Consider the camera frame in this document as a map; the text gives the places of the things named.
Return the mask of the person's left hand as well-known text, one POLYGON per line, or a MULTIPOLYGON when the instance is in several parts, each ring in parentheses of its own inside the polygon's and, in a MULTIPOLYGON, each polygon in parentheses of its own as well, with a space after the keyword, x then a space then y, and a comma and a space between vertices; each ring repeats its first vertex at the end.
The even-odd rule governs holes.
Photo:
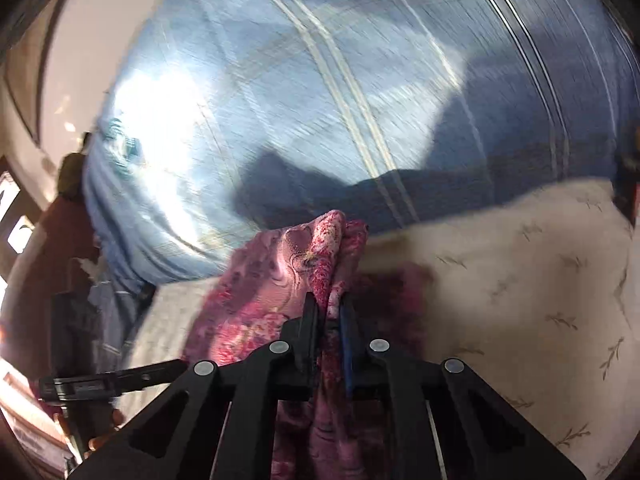
MULTIPOLYGON (((104 445, 113 434, 116 434, 120 427, 125 423, 125 416, 118 408, 112 409, 111 419, 111 426, 108 428, 107 432, 105 434, 100 434, 89 441, 86 456, 89 456, 92 452, 96 452, 96 450, 104 445)), ((62 413, 55 413, 53 415, 53 421, 65 439, 67 447, 72 448, 72 433, 70 432, 70 426, 68 426, 68 422, 64 415, 62 413)))

